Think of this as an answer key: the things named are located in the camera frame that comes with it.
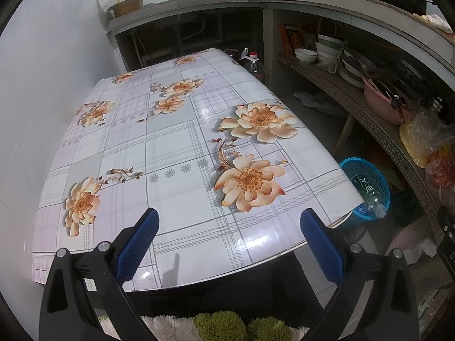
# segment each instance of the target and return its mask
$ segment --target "stacked bowls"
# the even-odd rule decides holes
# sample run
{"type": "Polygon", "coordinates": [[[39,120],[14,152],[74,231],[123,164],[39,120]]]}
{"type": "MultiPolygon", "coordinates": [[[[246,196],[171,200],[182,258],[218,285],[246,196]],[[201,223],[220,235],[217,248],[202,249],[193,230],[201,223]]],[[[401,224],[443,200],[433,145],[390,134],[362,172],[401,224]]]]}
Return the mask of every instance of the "stacked bowls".
{"type": "Polygon", "coordinates": [[[318,42],[315,42],[315,44],[318,61],[324,61],[338,57],[343,46],[343,41],[318,34],[318,42]]]}

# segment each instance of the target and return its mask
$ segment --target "metal bowl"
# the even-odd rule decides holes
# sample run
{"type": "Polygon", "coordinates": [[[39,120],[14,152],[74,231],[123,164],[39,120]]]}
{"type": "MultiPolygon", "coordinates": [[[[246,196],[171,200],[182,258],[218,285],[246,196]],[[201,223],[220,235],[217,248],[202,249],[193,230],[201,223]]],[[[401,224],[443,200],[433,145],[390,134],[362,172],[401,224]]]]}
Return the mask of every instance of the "metal bowl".
{"type": "Polygon", "coordinates": [[[119,16],[140,9],[143,7],[143,4],[144,0],[123,0],[115,5],[112,5],[107,11],[113,11],[114,16],[118,18],[119,16]]]}

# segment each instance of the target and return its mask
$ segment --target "floral tablecloth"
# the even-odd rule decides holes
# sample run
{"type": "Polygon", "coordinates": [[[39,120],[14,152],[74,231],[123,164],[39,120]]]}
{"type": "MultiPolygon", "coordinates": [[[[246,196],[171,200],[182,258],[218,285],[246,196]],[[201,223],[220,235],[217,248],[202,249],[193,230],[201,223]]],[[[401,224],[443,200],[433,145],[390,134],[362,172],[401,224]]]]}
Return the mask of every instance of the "floral tablecloth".
{"type": "Polygon", "coordinates": [[[81,104],[42,191],[33,280],[46,282],[57,249],[113,241],[149,206],[160,228],[128,291],[270,259],[305,243],[305,208],[334,226],[361,202],[304,123],[208,49],[103,79],[81,104]]]}

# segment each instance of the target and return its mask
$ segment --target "water bottle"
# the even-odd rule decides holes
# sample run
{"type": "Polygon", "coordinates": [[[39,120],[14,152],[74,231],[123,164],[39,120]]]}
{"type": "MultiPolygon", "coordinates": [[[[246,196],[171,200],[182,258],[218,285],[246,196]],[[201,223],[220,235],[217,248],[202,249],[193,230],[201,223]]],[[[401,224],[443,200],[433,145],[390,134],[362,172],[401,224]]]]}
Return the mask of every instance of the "water bottle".
{"type": "Polygon", "coordinates": [[[381,193],[370,185],[367,177],[363,174],[358,174],[352,179],[352,184],[365,200],[367,211],[375,214],[378,218],[384,218],[387,212],[383,204],[384,199],[381,193]]]}
{"type": "Polygon", "coordinates": [[[264,67],[258,59],[258,53],[250,53],[250,56],[244,56],[244,52],[242,58],[247,59],[247,63],[243,67],[262,83],[265,83],[264,67]]]}

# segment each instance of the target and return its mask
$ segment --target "kitchen counter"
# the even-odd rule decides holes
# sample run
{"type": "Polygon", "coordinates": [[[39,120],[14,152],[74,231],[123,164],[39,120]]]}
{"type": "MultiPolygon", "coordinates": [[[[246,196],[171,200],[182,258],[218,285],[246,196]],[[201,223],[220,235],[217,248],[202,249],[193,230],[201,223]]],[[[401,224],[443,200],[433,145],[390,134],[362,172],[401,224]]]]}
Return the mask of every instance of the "kitchen counter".
{"type": "Polygon", "coordinates": [[[433,70],[455,90],[453,41],[412,14],[379,0],[171,0],[149,4],[113,19],[105,25],[105,29],[108,35],[115,36],[167,16],[227,7],[302,11],[366,29],[428,63],[430,68],[438,63],[433,70]]]}

